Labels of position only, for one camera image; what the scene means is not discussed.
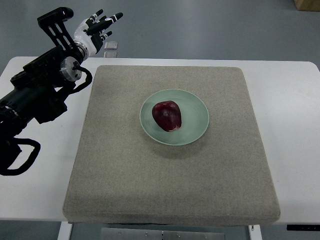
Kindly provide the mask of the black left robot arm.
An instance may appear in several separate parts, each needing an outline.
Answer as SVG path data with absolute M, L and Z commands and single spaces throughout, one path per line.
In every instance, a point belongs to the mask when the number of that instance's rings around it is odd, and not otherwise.
M 53 121 L 67 111 L 65 100 L 92 82 L 92 74 L 81 67 L 84 52 L 73 41 L 64 22 L 74 12 L 58 7 L 37 18 L 39 27 L 55 47 L 23 67 L 10 80 L 14 89 L 0 100 L 0 174 L 17 176 L 35 162 L 41 145 L 17 138 L 27 124 Z

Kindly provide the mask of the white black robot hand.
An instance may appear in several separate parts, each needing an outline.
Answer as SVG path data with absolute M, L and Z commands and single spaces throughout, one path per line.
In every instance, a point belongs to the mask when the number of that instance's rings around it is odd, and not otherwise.
M 112 35 L 108 28 L 123 17 L 122 12 L 111 16 L 102 16 L 103 9 L 98 10 L 89 18 L 83 20 L 74 32 L 73 41 L 80 50 L 83 60 L 96 55 L 104 41 Z

